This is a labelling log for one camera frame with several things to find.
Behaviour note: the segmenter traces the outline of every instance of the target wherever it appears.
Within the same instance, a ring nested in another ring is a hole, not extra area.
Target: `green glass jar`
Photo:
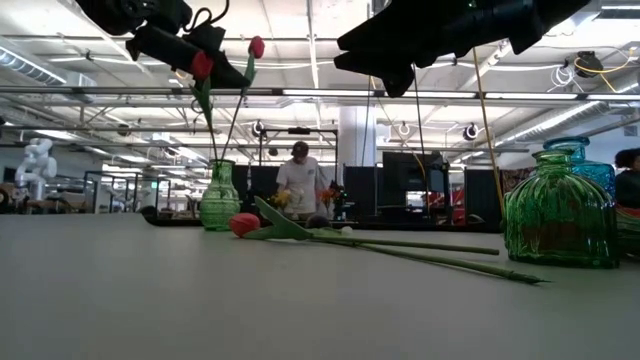
[[[613,201],[598,184],[572,173],[572,153],[534,154],[536,175],[506,197],[509,258],[548,265],[618,267]]]
[[[211,169],[211,183],[202,195],[200,221],[205,230],[229,231],[229,219],[240,212],[238,191],[231,182],[235,163],[218,160]]]

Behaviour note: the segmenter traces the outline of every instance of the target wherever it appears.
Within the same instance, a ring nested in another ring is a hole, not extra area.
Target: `white shirt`
[[[304,164],[287,161],[278,171],[276,182],[291,192],[284,212],[312,214],[316,212],[316,189],[322,189],[318,160],[307,156]]]

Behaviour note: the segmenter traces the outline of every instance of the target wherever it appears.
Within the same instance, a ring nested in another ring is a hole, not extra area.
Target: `person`
[[[316,191],[324,188],[318,161],[309,155],[309,145],[298,141],[292,158],[280,166],[276,182],[278,193],[287,191],[289,201],[284,213],[294,220],[307,220],[316,212]]]
[[[640,148],[616,154],[616,167],[627,169],[616,176],[616,202],[625,208],[640,209]]]

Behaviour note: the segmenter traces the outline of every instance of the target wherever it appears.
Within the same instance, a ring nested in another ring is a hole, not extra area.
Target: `desk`
[[[331,245],[153,227],[136,214],[0,216],[0,229],[0,359],[640,356],[634,263],[564,269],[439,252],[555,281],[530,286]],[[491,234],[356,234],[503,248]]]

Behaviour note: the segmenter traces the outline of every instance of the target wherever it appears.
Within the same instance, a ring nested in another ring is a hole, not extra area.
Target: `blue glass jar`
[[[611,198],[615,199],[616,194],[616,173],[613,166],[596,161],[586,160],[585,147],[591,142],[582,136],[564,137],[552,139],[544,143],[545,150],[573,150],[571,155],[572,172],[584,176],[596,184],[600,185]]]

